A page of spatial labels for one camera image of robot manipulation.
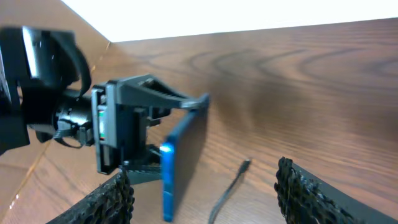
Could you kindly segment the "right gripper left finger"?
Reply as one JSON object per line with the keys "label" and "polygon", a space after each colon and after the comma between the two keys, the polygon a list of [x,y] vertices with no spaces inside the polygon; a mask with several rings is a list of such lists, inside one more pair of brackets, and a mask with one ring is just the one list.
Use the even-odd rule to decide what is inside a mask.
{"label": "right gripper left finger", "polygon": [[121,168],[48,224],[129,224],[134,202],[134,189],[126,170]]}

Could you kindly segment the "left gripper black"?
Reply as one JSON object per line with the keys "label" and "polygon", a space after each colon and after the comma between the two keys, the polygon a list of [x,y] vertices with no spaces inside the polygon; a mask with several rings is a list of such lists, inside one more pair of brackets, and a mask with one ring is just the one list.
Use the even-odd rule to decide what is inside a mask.
{"label": "left gripper black", "polygon": [[147,130],[172,108],[197,109],[199,99],[177,92],[147,74],[95,85],[91,91],[96,168],[110,174],[123,167],[131,185],[160,180],[160,150],[147,144]]}

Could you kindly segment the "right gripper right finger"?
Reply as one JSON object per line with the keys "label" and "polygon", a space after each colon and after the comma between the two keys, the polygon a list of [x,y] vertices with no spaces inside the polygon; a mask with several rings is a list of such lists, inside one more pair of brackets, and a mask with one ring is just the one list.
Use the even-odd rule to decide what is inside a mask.
{"label": "right gripper right finger", "polygon": [[278,205],[287,223],[397,223],[395,218],[350,197],[289,158],[279,159],[275,176]]}

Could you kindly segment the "blue Galaxy smartphone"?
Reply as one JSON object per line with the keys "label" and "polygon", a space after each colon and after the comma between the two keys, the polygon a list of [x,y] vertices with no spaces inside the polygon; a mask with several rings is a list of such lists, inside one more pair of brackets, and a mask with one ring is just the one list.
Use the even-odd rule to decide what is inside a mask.
{"label": "blue Galaxy smartphone", "polygon": [[173,222],[192,179],[206,142],[209,94],[201,106],[186,112],[160,146],[162,174],[162,218]]}

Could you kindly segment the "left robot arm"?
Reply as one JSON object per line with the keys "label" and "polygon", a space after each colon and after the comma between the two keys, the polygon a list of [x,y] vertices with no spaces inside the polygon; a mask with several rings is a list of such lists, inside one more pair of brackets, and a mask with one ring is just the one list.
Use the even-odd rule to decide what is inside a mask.
{"label": "left robot arm", "polygon": [[190,175],[206,135],[208,95],[181,94],[153,75],[93,85],[72,32],[1,29],[1,152],[67,139],[94,146],[96,168],[144,181]]}

